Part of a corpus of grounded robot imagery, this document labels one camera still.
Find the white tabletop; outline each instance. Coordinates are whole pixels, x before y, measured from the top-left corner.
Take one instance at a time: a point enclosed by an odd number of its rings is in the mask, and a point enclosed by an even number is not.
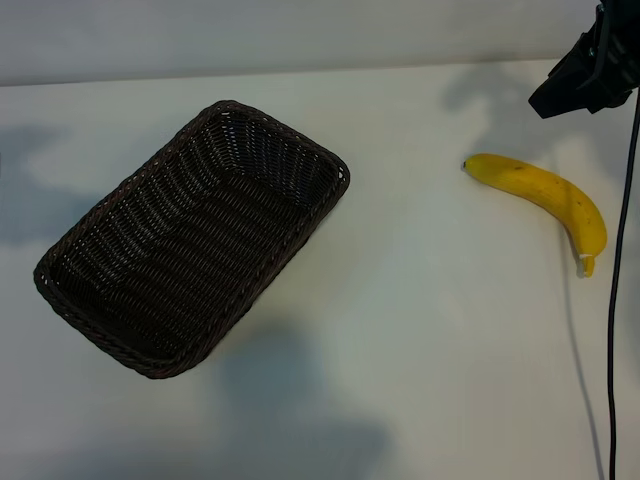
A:
[[[527,98],[552,66],[0,88],[0,476],[598,479],[632,102],[540,120]],[[226,98],[337,153],[351,187],[205,362],[147,380],[57,317],[32,271]],[[591,196],[610,238],[591,279],[554,218],[461,171],[479,151]],[[639,215],[617,317],[621,479],[640,475]]]

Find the banana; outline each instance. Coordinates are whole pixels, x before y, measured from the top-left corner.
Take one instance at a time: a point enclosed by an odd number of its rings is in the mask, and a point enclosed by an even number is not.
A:
[[[585,277],[593,274],[595,257],[607,245],[607,228],[598,208],[578,187],[528,163],[487,153],[464,162],[464,170],[491,187],[544,208],[566,227],[580,257]]]

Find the basket rim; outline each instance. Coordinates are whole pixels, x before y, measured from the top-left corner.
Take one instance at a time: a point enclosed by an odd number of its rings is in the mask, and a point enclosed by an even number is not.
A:
[[[133,368],[149,378],[167,378],[177,375],[206,358],[217,343],[215,335],[212,335],[214,322],[207,322],[206,327],[197,334],[197,340],[181,349],[173,357],[149,357],[125,344],[118,336],[104,329],[100,321],[94,319],[96,316],[100,319],[106,317],[99,313],[91,315],[75,306],[68,299],[65,292],[56,286],[56,282],[51,278],[50,268],[74,242],[105,218],[121,201],[133,194],[150,174],[160,170],[173,157],[174,151],[180,150],[207,122],[218,115],[231,111],[239,112],[252,119],[262,119],[269,128],[277,130],[279,135],[288,138],[292,142],[302,144],[317,153],[333,166],[336,171],[334,182],[327,189],[322,199],[313,205],[311,210],[274,248],[271,255],[259,266],[255,275],[247,277],[238,288],[237,293],[227,302],[222,315],[218,317],[220,319],[236,317],[235,321],[238,321],[244,310],[246,310],[247,305],[250,306],[264,288],[271,283],[281,268],[295,255],[308,236],[315,230],[322,218],[342,197],[350,183],[350,172],[337,155],[264,112],[234,100],[222,100],[202,110],[193,120],[181,128],[164,147],[92,207],[76,225],[71,227],[60,240],[49,248],[34,270],[36,287],[47,302],[51,304],[50,299],[55,299],[62,304],[64,309],[70,310],[69,313],[62,314],[54,308],[56,313],[61,315],[67,323],[80,331],[101,350],[113,356],[123,365]]]

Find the wicker basket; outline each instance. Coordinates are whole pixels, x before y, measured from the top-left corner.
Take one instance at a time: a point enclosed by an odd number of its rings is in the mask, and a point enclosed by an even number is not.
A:
[[[120,363],[172,377],[209,355],[348,185],[336,155],[218,102],[62,237],[35,283]]]

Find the banana tip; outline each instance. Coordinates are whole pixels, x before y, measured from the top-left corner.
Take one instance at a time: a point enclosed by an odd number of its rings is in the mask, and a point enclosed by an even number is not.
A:
[[[580,259],[582,260],[582,271],[584,273],[584,276],[589,278],[591,275],[593,275],[593,269],[596,266],[595,259],[592,255],[581,255],[580,257]]]

